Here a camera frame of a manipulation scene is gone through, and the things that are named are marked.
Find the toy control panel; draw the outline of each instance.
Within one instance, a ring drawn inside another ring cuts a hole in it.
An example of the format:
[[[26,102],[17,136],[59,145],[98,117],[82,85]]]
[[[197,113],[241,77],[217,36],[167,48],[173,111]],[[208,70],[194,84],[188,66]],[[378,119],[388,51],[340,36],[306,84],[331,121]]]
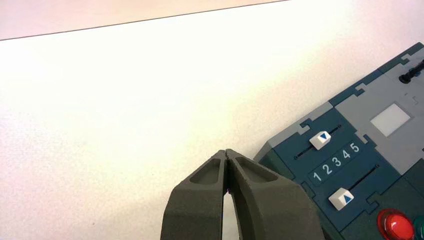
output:
[[[254,158],[303,187],[326,239],[424,240],[423,68],[419,42]]]

